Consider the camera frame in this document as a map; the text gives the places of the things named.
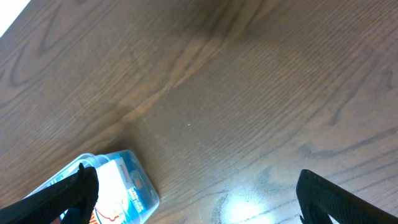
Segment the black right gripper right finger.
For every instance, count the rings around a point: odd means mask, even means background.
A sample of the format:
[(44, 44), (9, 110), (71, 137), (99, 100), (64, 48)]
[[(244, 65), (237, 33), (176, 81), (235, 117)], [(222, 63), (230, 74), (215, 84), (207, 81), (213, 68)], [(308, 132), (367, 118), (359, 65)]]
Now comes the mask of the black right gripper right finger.
[(371, 205), (318, 174), (303, 169), (296, 186), (303, 224), (397, 223), (397, 217)]

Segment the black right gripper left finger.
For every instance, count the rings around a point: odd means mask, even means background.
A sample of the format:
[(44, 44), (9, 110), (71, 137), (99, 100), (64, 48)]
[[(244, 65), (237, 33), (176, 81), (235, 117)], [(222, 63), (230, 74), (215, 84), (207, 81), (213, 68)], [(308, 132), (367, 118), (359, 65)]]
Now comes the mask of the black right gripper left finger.
[(99, 182), (94, 167), (78, 171), (19, 202), (1, 209), (1, 223), (89, 223), (98, 199)]

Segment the white green Panadol box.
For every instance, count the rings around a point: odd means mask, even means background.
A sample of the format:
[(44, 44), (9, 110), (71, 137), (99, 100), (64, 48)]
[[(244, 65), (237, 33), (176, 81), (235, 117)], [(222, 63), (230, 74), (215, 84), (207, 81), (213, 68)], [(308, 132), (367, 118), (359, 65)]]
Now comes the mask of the white green Panadol box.
[(99, 191), (93, 213), (101, 223), (125, 222), (128, 209), (123, 159), (117, 158), (105, 163), (97, 170)]

